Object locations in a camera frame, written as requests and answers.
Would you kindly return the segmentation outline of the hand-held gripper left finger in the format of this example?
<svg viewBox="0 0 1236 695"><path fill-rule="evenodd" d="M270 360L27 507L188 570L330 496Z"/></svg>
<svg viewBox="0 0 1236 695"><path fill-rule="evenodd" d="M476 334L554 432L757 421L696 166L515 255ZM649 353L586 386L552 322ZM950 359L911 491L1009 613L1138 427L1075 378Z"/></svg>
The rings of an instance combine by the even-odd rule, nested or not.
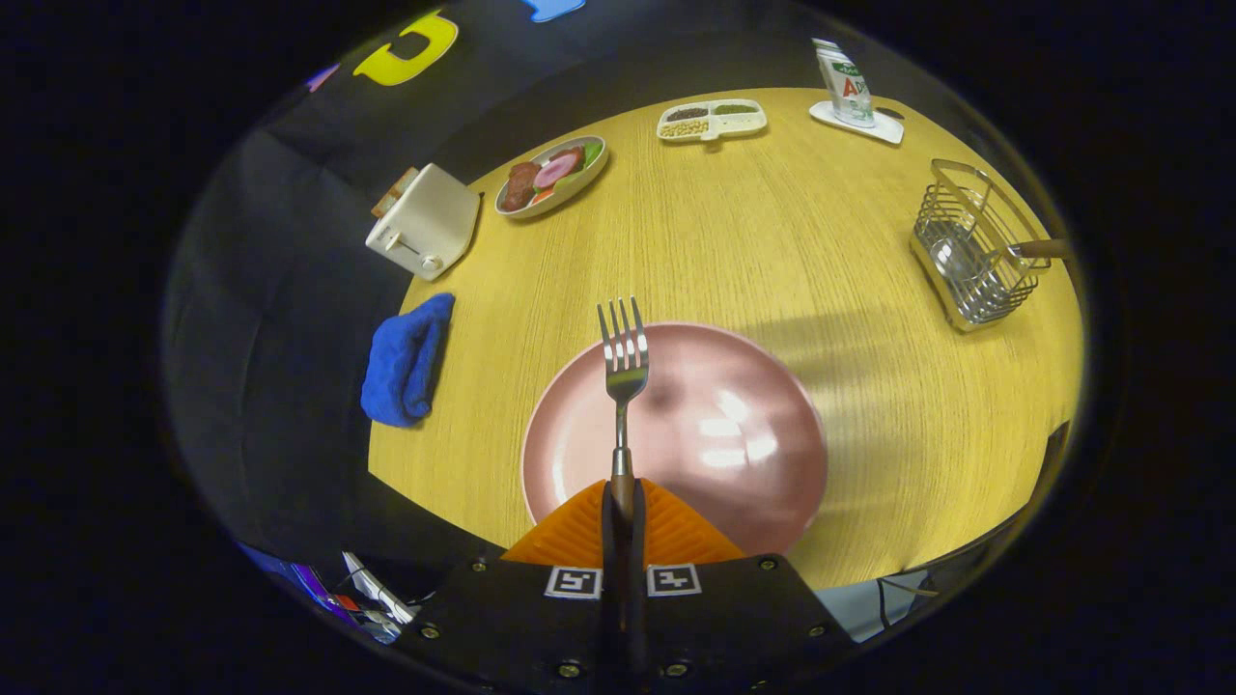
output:
<svg viewBox="0 0 1236 695"><path fill-rule="evenodd" d="M410 658L468 694L604 690L624 665L611 517L597 481L513 548L454 568L412 625Z"/></svg>

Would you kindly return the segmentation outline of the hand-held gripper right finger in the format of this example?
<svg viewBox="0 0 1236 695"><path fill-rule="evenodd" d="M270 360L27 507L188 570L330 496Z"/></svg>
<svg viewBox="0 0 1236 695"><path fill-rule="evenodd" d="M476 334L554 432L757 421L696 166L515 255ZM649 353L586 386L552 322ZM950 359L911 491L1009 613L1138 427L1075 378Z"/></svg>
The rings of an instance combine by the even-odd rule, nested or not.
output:
<svg viewBox="0 0 1236 695"><path fill-rule="evenodd" d="M780 554L747 554L643 480L632 514L632 673L653 694L796 694L859 646Z"/></svg>

